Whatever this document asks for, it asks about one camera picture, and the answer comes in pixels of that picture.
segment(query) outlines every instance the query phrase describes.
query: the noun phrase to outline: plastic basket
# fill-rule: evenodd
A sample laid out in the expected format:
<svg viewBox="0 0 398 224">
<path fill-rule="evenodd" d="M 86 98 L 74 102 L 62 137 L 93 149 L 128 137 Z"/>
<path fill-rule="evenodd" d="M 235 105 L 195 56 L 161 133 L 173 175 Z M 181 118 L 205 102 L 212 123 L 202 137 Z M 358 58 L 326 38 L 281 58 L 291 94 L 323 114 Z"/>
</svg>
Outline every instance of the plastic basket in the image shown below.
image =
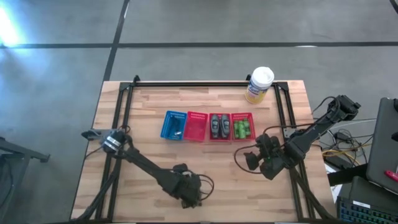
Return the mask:
<svg viewBox="0 0 398 224">
<path fill-rule="evenodd" d="M 228 142 L 231 140 L 231 136 L 233 135 L 233 126 L 232 126 L 232 120 L 231 120 L 231 114 L 227 114 L 229 117 L 229 136 L 226 139 L 223 138 L 213 138 L 213 135 L 211 134 L 211 118 L 213 117 L 213 115 L 216 114 L 218 116 L 218 119 L 221 119 L 221 116 L 223 114 L 227 114 L 227 113 L 211 113 L 209 114 L 209 140 L 210 141 L 218 141 L 218 142 Z"/>
<path fill-rule="evenodd" d="M 234 122 L 235 121 L 242 121 L 244 118 L 247 118 L 250 124 L 250 130 L 251 130 L 251 135 L 246 136 L 246 139 L 239 139 L 235 138 L 234 134 Z M 254 128 L 254 121 L 253 121 L 253 115 L 251 113 L 233 113 L 231 114 L 231 128 L 232 128 L 232 140 L 234 141 L 250 141 L 250 140 L 255 140 L 256 139 L 256 132 Z"/>
<path fill-rule="evenodd" d="M 170 140 L 182 140 L 187 114 L 178 111 L 167 111 L 160 136 Z"/>
<path fill-rule="evenodd" d="M 185 125 L 184 139 L 205 140 L 208 114 L 188 111 L 187 124 Z"/>
</svg>

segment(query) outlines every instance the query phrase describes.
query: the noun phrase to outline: gray floor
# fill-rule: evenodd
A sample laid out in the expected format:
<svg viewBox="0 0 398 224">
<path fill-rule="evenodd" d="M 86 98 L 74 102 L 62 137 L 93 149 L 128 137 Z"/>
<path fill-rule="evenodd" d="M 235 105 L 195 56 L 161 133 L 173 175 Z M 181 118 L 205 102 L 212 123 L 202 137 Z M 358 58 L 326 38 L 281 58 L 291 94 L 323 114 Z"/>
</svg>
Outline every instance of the gray floor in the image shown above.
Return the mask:
<svg viewBox="0 0 398 224">
<path fill-rule="evenodd" d="M 0 19 L 11 26 L 0 40 L 111 43 L 122 4 L 6 0 Z M 131 0 L 120 42 L 385 42 L 398 41 L 396 24 L 388 0 Z M 51 154 L 31 162 L 9 223 L 68 220 L 87 144 L 80 133 L 92 125 L 109 52 L 0 50 L 0 136 Z M 398 95 L 397 58 L 398 47 L 119 49 L 110 79 L 242 80 L 265 65 L 278 80 L 305 80 L 312 108 L 346 94 L 363 106 L 358 119 L 375 118 L 379 99 Z M 374 123 L 345 128 L 360 136 Z"/>
</svg>

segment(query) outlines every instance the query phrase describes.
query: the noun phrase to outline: red plastic bin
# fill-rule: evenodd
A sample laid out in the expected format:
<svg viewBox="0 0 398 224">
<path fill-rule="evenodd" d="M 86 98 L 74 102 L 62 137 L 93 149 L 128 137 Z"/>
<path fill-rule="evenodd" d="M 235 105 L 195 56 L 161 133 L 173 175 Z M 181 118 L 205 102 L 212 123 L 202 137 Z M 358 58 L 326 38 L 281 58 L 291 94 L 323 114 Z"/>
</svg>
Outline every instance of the red plastic bin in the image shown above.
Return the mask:
<svg viewBox="0 0 398 224">
<path fill-rule="evenodd" d="M 206 124 L 208 114 L 188 111 L 187 123 L 185 124 L 184 139 L 203 141 L 205 140 Z"/>
<path fill-rule="evenodd" d="M 211 134 L 211 117 L 213 116 L 213 114 L 217 114 L 218 119 L 221 119 L 221 116 L 223 114 L 227 114 L 228 115 L 228 117 L 229 117 L 229 136 L 228 136 L 228 138 L 226 138 L 226 139 L 213 138 L 213 135 Z M 210 141 L 218 141 L 218 142 L 228 142 L 228 141 L 230 141 L 231 140 L 231 136 L 234 133 L 234 129 L 233 129 L 233 126 L 231 124 L 232 124 L 231 123 L 231 114 L 228 114 L 228 113 L 211 113 L 211 114 L 209 114 L 209 130 L 210 130 L 209 131 L 209 137 L 210 137 L 209 140 Z"/>
<path fill-rule="evenodd" d="M 251 130 L 251 135 L 248 136 L 246 139 L 236 139 L 235 134 L 234 134 L 234 122 L 235 121 L 242 121 L 244 118 L 247 118 L 249 123 L 250 123 L 250 130 Z M 250 140 L 255 140 L 256 139 L 256 132 L 254 128 L 254 121 L 253 121 L 253 114 L 251 113 L 233 113 L 231 114 L 231 128 L 232 128 L 232 140 L 234 141 L 250 141 Z"/>
</svg>

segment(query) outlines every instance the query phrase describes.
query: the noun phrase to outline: yellow label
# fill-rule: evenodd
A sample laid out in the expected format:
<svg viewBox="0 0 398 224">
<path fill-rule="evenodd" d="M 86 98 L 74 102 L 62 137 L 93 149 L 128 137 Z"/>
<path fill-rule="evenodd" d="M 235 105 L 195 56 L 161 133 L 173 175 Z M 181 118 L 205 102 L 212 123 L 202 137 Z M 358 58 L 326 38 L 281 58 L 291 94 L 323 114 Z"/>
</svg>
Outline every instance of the yellow label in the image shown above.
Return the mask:
<svg viewBox="0 0 398 224">
<path fill-rule="evenodd" d="M 257 94 L 252 93 L 249 88 L 246 90 L 246 93 L 244 94 L 248 102 L 253 103 L 253 104 L 258 104 L 261 103 L 261 101 L 264 99 L 266 95 L 266 91 L 259 91 Z"/>
</svg>

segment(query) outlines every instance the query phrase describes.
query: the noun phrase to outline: blue plastic bin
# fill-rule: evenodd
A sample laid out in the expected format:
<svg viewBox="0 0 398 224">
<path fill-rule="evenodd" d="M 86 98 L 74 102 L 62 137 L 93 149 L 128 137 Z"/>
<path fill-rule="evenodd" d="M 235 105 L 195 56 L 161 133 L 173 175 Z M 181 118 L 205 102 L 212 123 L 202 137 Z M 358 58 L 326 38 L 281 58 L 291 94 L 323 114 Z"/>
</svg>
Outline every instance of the blue plastic bin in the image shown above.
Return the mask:
<svg viewBox="0 0 398 224">
<path fill-rule="evenodd" d="M 183 139 L 187 114 L 178 111 L 167 111 L 160 136 L 162 138 L 179 140 Z"/>
</svg>

